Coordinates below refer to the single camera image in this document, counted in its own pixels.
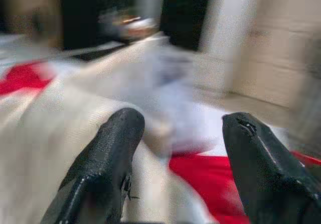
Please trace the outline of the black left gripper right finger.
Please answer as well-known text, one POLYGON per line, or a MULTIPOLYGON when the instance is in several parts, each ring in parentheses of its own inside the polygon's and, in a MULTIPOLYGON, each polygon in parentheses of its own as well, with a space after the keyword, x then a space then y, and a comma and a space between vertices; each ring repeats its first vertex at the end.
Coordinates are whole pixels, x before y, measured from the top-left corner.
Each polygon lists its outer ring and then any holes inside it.
POLYGON ((320 223, 320 182, 249 113, 222 117, 234 181, 251 223, 320 223))

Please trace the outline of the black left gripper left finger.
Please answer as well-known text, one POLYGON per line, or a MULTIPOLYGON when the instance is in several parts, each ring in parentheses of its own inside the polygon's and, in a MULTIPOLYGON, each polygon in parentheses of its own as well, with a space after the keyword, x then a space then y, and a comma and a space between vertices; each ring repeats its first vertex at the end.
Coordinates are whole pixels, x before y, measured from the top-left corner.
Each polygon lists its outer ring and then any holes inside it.
POLYGON ((41 223, 120 223, 144 129, 137 110, 113 113, 69 168, 41 223))

